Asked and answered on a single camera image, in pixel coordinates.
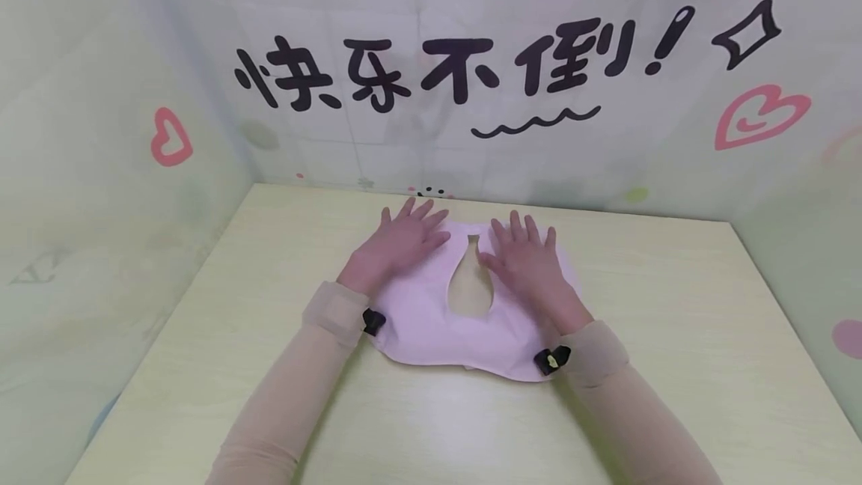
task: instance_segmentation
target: pink fabric pad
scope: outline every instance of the pink fabric pad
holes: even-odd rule
[[[491,274],[492,307],[481,319],[464,317],[449,309],[449,281],[467,250],[469,236],[478,235],[478,250],[495,251],[490,225],[448,221],[441,230],[452,237],[410,273],[382,288],[373,306],[386,316],[374,347],[390,359],[409,365],[462,365],[521,382],[544,377],[533,357],[555,347],[560,334],[550,322],[522,304],[499,278]],[[542,239],[546,230],[539,230]],[[563,276],[578,292],[578,280],[557,246]]]

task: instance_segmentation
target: tabletop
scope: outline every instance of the tabletop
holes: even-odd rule
[[[256,185],[67,485],[202,484],[245,399],[323,280],[404,197]],[[437,200],[450,219],[511,206]],[[726,484],[857,484],[862,444],[727,223],[520,207],[557,228],[633,365]],[[450,306],[481,315],[470,251]],[[622,484],[558,381],[410,367],[361,342],[301,462],[302,484]]]

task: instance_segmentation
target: black strap buckle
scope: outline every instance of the black strap buckle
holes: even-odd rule
[[[537,365],[543,376],[548,376],[566,365],[570,355],[572,355],[572,349],[563,347],[561,344],[554,350],[544,349],[536,354],[533,363]]]
[[[378,313],[378,311],[373,311],[370,308],[363,311],[362,320],[365,321],[365,329],[363,332],[372,337],[376,336],[376,333],[380,331],[382,325],[386,324],[386,317],[384,314]]]

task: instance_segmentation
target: cutout hole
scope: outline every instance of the cutout hole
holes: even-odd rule
[[[449,309],[454,314],[480,319],[488,314],[494,287],[488,269],[478,259],[479,236],[467,237],[467,251],[449,283]]]

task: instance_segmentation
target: forearm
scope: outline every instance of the forearm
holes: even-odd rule
[[[285,485],[305,451],[364,323],[368,298],[323,283],[302,327],[233,424],[208,485]]]
[[[717,485],[721,479],[679,419],[629,364],[617,336],[593,322],[563,337],[566,378],[637,485]]]

